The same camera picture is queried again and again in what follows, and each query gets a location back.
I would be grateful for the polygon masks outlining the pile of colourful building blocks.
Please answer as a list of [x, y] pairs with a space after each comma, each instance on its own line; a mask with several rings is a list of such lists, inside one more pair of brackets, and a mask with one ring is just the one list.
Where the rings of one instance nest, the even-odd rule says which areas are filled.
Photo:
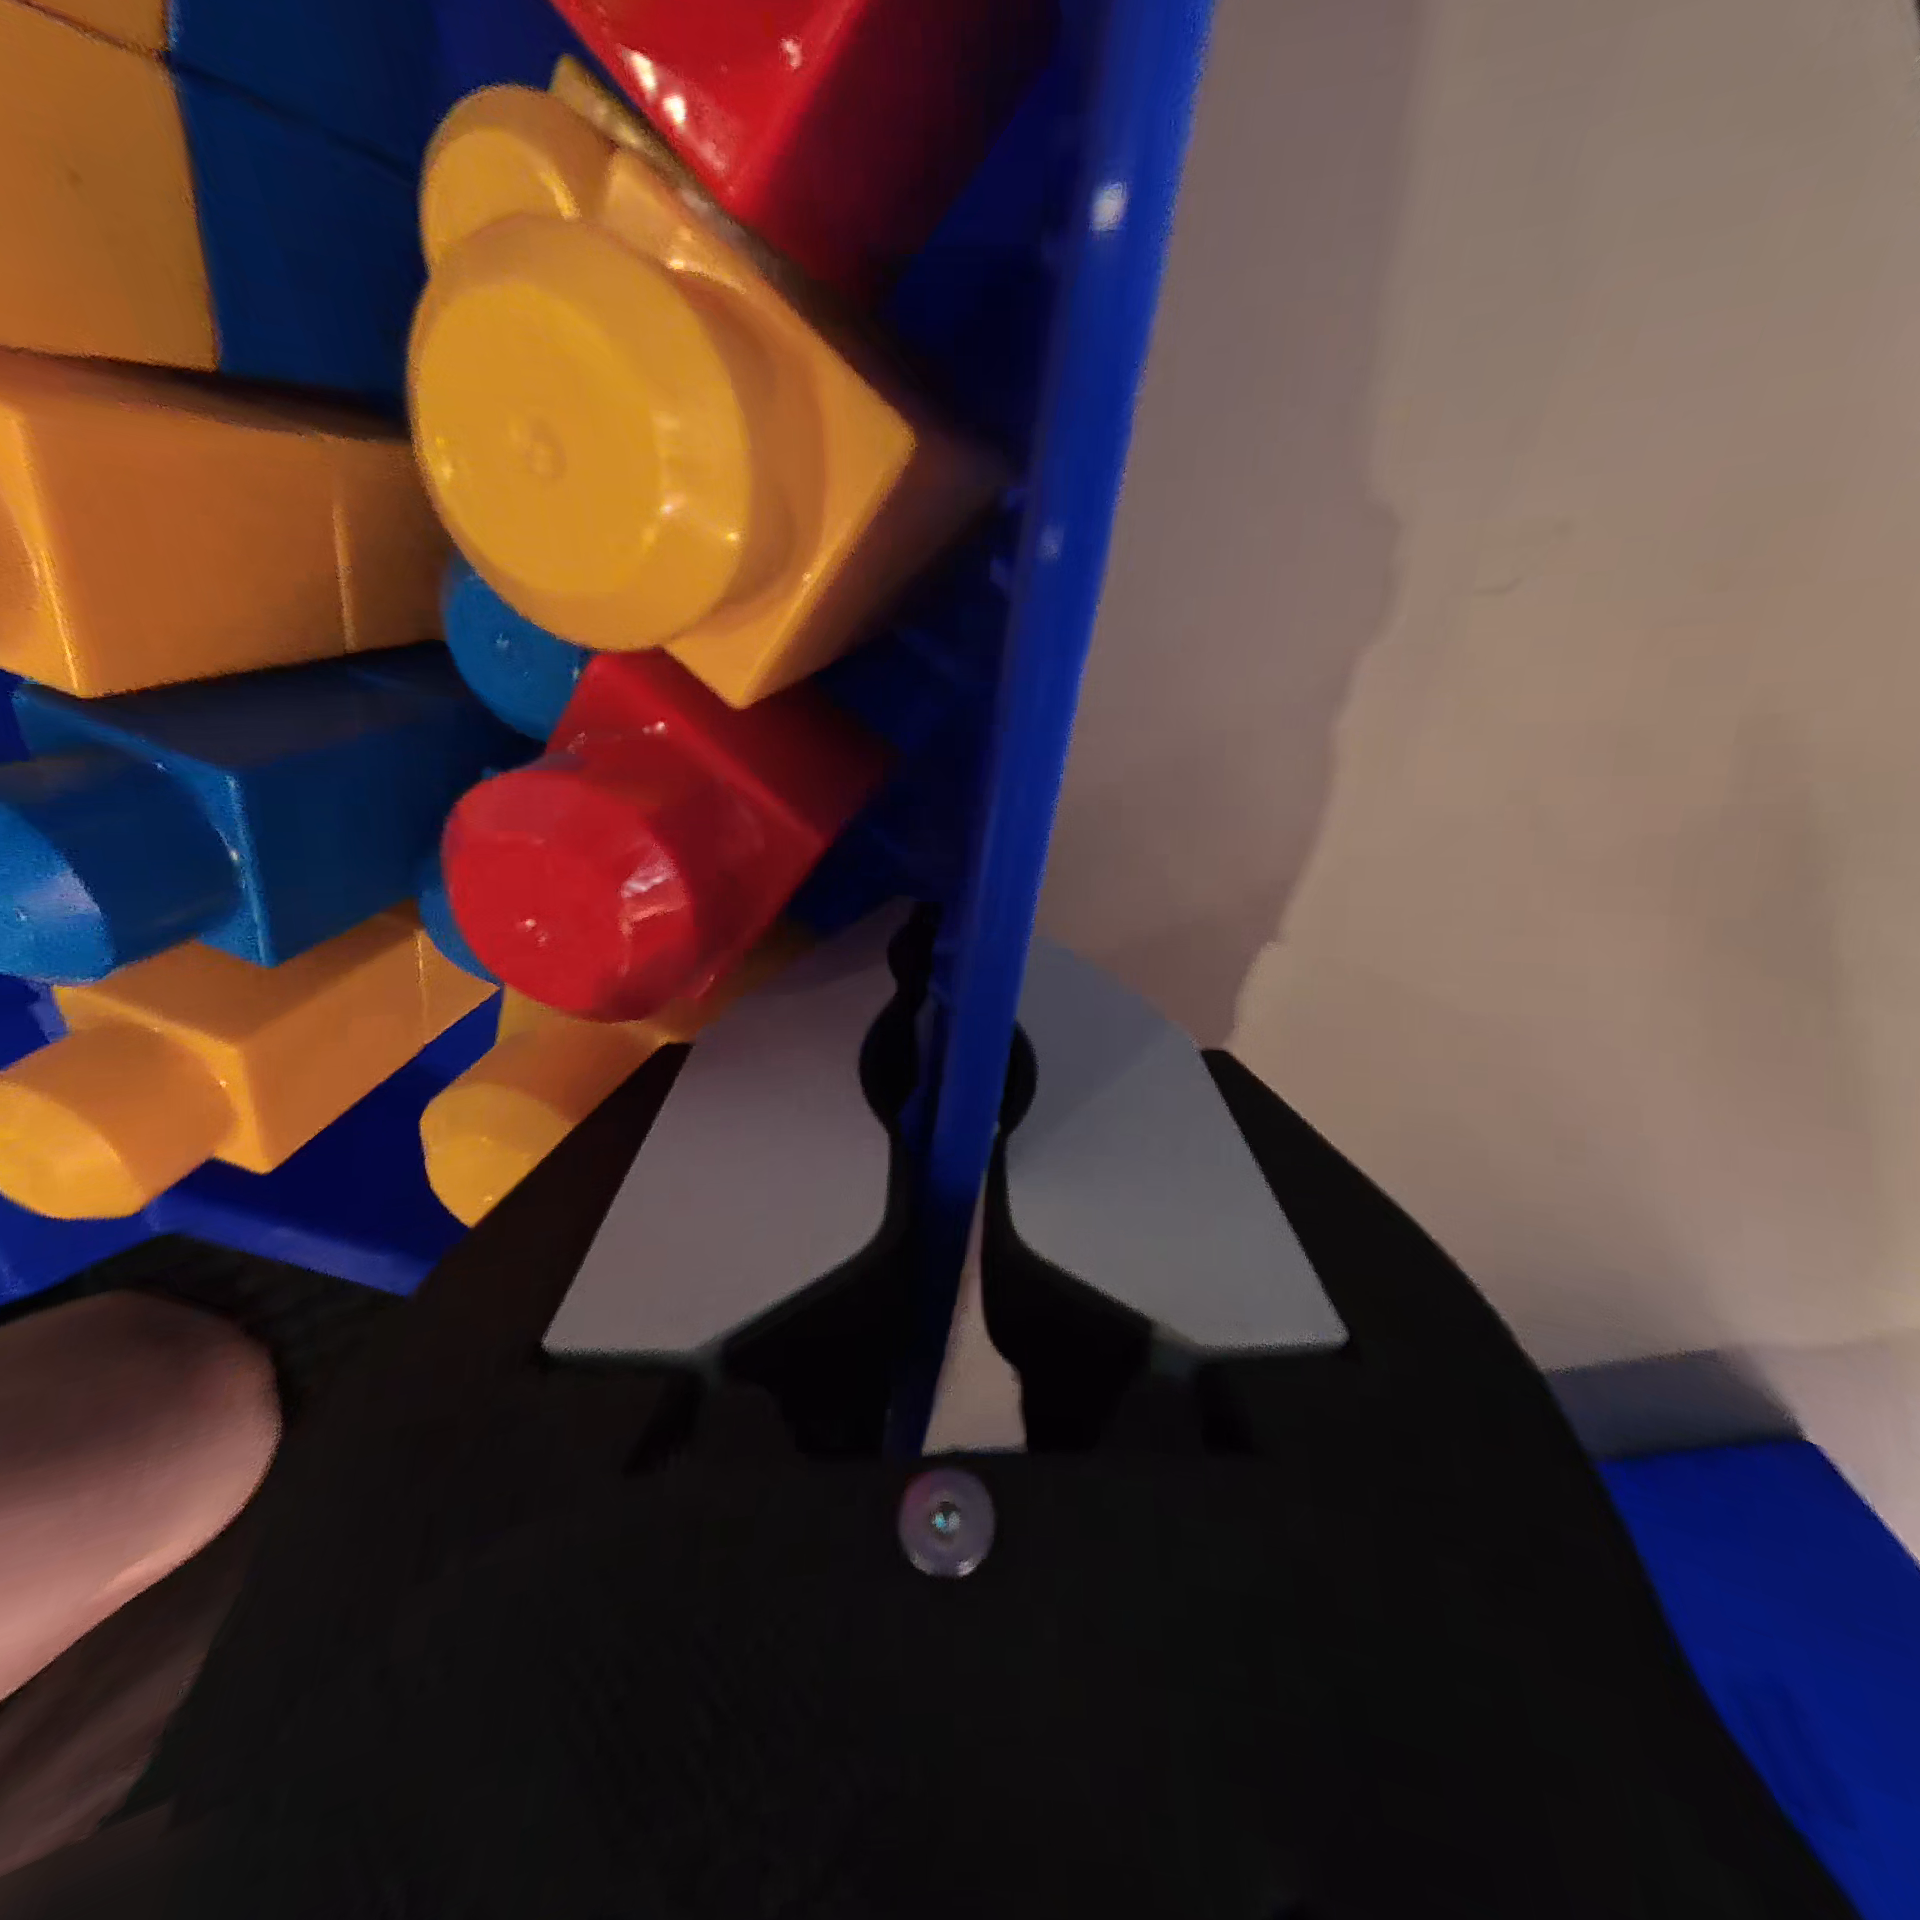
[[4, 1202], [476, 1224], [903, 882], [1001, 450], [878, 339], [1062, 5], [4, 5]]

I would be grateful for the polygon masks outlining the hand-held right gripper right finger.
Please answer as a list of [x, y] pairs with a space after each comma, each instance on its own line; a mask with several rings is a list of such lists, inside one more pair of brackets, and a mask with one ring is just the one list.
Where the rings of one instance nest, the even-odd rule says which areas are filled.
[[1123, 1407], [1348, 1331], [1203, 1049], [1084, 955], [1035, 943], [981, 1211], [981, 1309], [1031, 1452]]

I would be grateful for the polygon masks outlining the blue plastic bin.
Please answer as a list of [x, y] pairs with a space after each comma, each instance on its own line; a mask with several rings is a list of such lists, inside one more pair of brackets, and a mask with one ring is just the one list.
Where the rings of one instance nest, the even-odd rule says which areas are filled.
[[1599, 1464], [1716, 1714], [1865, 1917], [1917, 1915], [1917, 1565], [1809, 1443]]
[[[976, 672], [947, 783], [900, 788], [873, 823], [903, 832], [888, 840], [886, 866], [903, 887], [865, 897], [857, 912], [839, 900], [789, 963], [886, 905], [937, 917], [918, 1082], [895, 1123], [899, 1165], [911, 1177], [911, 1317], [881, 1436], [895, 1443], [929, 1412], [942, 1319], [991, 1163], [1209, 23], [1212, 5], [1062, 5], [1056, 52], [1015, 127], [888, 296], [864, 311], [903, 369], [995, 444], [1012, 476], [998, 507], [878, 633], [888, 659]], [[543, 1211], [557, 1253], [587, 1253], [703, 1029], [641, 1064], [507, 1191], [524, 1195], [540, 1170], [557, 1170]], [[4, 987], [4, 1065], [52, 1033], [46, 995]], [[484, 1003], [273, 1176], [206, 1168], [147, 1215], [93, 1226], [4, 1202], [4, 1321], [39, 1298], [105, 1289], [111, 1260], [157, 1242], [396, 1296], [456, 1276], [500, 1208], [471, 1226], [444, 1208], [425, 1181], [417, 1123], [494, 1041], [495, 1003]]]

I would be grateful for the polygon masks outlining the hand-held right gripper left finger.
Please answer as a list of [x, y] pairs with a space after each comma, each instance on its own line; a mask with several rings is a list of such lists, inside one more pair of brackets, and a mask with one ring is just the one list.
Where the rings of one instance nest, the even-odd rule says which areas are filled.
[[880, 1452], [911, 1317], [911, 1177], [937, 917], [886, 905], [691, 1044], [543, 1356], [755, 1387], [808, 1455]]

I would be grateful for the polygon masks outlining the person's right hand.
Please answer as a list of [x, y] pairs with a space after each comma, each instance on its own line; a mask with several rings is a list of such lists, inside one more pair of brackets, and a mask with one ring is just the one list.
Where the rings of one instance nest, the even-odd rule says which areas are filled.
[[268, 1348], [116, 1289], [3, 1331], [3, 1696], [212, 1543], [280, 1441]]

